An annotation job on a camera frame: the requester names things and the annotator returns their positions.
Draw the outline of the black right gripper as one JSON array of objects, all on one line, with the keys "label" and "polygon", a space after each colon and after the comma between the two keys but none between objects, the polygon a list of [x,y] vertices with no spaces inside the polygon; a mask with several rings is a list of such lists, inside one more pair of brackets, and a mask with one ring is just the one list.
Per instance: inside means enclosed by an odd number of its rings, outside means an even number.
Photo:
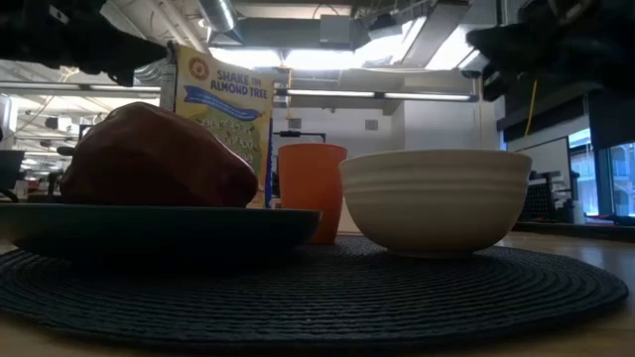
[{"label": "black right gripper", "polygon": [[[634,93],[633,0],[532,0],[518,10],[518,22],[472,30],[465,39],[495,66],[521,67],[527,27],[534,40],[533,71]],[[515,71],[485,67],[482,97],[495,101],[517,82]]]}]

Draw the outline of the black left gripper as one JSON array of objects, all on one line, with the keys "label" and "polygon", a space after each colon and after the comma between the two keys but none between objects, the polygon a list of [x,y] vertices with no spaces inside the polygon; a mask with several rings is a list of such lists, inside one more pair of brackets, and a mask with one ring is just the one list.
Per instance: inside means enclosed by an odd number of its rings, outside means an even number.
[{"label": "black left gripper", "polygon": [[[1,59],[51,67],[77,66],[85,24],[104,24],[105,0],[1,0]],[[162,60],[167,47],[109,28],[96,35],[97,63],[120,86],[134,85],[135,68]]]}]

